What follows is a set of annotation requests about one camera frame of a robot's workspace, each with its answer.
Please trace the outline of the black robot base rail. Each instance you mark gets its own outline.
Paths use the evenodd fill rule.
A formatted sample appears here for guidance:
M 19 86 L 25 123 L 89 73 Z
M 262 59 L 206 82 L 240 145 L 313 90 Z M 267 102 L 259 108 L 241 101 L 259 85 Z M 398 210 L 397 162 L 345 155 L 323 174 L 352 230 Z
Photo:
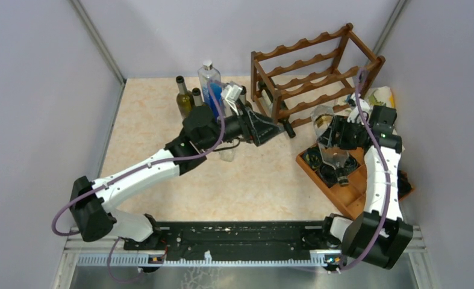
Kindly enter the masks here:
M 307 261 L 312 250 L 339 249 L 329 221 L 159 222 L 145 241 L 125 250 L 166 250 L 168 261 Z

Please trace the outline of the square clear glass bottle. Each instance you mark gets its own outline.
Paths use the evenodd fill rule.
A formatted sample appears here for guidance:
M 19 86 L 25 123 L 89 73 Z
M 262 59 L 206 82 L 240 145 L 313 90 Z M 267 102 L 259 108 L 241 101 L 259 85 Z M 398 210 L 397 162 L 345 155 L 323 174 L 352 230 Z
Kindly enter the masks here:
M 232 162 L 235 158 L 236 148 L 223 148 L 218 151 L 220 159 L 226 162 Z

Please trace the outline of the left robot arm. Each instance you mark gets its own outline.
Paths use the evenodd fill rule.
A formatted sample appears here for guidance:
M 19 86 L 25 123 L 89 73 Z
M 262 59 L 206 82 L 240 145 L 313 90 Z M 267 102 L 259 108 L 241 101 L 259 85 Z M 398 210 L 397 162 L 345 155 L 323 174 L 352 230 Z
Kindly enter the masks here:
M 183 120 L 179 136 L 153 156 L 105 178 L 91 181 L 82 176 L 74 181 L 69 211 L 79 235 L 85 242 L 116 235 L 155 249 L 162 233 L 152 216 L 119 211 L 123 201 L 197 168 L 221 142 L 240 140 L 261 146 L 282 132 L 270 117 L 248 107 L 223 120 L 216 120 L 207 106 L 195 107 Z

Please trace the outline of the clear whisky bottle black label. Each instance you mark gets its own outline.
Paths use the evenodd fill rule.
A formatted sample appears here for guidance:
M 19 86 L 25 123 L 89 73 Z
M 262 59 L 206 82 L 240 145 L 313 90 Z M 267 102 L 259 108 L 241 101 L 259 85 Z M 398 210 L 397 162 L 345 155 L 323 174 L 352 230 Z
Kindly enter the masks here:
M 345 169 L 349 153 L 340 149 L 336 143 L 334 131 L 336 117 L 333 108 L 328 105 L 318 105 L 311 112 L 311 121 L 322 162 L 332 168 L 336 181 L 344 187 L 349 185 L 348 174 Z

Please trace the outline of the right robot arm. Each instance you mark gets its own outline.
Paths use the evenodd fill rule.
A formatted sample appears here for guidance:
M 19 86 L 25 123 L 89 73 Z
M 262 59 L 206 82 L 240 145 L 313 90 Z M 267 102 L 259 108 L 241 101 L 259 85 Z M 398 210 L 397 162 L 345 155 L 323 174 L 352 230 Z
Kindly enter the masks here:
M 323 228 L 324 246 L 368 264 L 391 269 L 413 237 L 413 226 L 405 223 L 399 208 L 398 166 L 402 138 L 394 131 L 394 108 L 375 106 L 364 123 L 335 116 L 326 132 L 330 146 L 346 151 L 361 148 L 366 168 L 366 200 L 363 212 L 350 220 L 331 215 Z

